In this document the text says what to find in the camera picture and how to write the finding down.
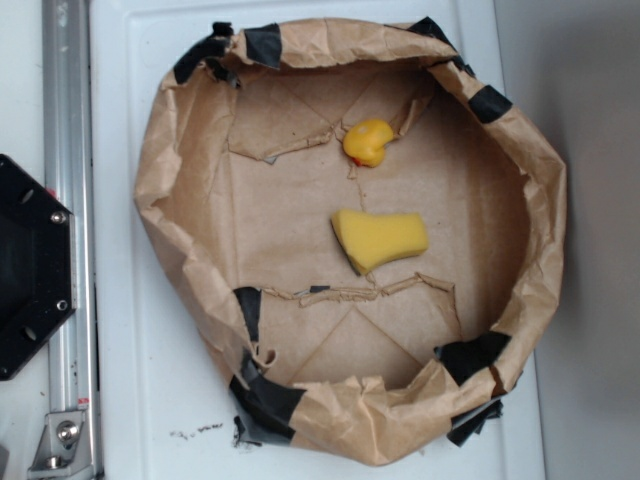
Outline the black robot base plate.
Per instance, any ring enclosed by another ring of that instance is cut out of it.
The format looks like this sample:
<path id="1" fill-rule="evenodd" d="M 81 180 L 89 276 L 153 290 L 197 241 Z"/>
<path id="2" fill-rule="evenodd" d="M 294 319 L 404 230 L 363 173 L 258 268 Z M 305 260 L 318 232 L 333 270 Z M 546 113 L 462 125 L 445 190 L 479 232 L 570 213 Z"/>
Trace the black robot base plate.
<path id="1" fill-rule="evenodd" d="M 75 311 L 73 214 L 1 156 L 1 379 L 13 379 Z"/>

